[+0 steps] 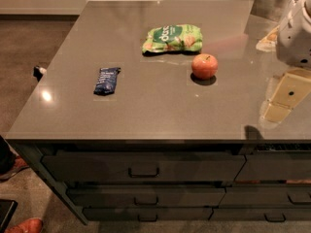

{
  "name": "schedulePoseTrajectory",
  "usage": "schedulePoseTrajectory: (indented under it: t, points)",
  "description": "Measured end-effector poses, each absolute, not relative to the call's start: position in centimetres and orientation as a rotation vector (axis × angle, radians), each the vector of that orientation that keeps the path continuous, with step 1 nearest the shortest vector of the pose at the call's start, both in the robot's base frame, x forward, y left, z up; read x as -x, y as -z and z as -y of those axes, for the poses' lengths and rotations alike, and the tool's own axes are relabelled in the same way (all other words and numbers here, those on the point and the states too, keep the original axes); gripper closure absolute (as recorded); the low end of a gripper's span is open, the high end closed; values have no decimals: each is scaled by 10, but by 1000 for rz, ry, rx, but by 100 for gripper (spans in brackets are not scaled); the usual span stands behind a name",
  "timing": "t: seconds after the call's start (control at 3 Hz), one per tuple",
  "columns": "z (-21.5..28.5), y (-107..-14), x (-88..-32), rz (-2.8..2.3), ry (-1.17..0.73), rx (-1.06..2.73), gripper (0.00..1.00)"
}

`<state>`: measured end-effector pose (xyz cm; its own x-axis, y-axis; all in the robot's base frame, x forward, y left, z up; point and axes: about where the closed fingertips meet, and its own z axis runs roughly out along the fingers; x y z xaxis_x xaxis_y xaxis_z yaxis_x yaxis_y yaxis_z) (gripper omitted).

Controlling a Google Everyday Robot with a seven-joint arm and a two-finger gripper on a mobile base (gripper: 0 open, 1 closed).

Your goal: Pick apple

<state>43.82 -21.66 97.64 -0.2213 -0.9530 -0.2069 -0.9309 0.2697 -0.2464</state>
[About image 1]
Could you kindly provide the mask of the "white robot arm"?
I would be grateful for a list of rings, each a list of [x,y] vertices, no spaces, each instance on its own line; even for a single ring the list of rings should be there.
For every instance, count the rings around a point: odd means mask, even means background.
[[[290,66],[311,68],[311,0],[290,0],[279,23],[276,54]]]

